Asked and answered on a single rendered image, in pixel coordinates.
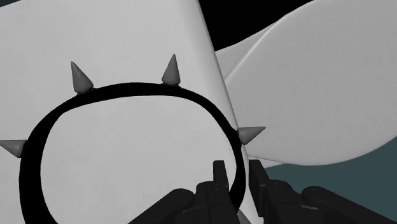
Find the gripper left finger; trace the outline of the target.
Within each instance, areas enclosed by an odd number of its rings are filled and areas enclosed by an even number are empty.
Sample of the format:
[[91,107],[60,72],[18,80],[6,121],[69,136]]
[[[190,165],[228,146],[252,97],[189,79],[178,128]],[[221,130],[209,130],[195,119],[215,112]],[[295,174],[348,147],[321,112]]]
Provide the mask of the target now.
[[239,224],[224,161],[215,160],[212,168],[213,180],[199,183],[196,192],[172,190],[129,224]]

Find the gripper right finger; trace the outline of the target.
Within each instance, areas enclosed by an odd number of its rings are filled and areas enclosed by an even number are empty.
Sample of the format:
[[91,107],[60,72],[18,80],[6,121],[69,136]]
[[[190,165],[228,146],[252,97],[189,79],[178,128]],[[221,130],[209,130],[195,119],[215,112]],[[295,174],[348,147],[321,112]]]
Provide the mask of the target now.
[[263,224],[397,224],[320,186],[298,193],[270,179],[259,160],[249,161],[249,189]]

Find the black collar with grey spikes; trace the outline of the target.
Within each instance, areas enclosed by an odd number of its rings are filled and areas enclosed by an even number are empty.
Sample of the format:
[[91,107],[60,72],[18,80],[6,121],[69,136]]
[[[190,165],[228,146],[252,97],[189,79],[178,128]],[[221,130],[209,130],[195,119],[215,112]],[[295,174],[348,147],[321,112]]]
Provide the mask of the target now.
[[246,192],[246,170],[242,156],[242,146],[260,134],[263,127],[243,127],[235,129],[223,113],[208,99],[180,87],[180,75],[176,57],[171,57],[162,76],[162,82],[156,83],[119,83],[94,88],[91,80],[74,63],[71,63],[73,88],[76,96],[49,112],[33,129],[26,140],[1,140],[0,146],[20,158],[18,177],[20,206],[25,224],[58,224],[49,212],[41,186],[41,161],[48,135],[55,122],[72,109],[88,104],[137,96],[171,96],[190,100],[202,106],[216,120],[226,135],[236,162],[233,184],[228,186],[232,204],[237,210],[239,224],[250,224],[240,210]]

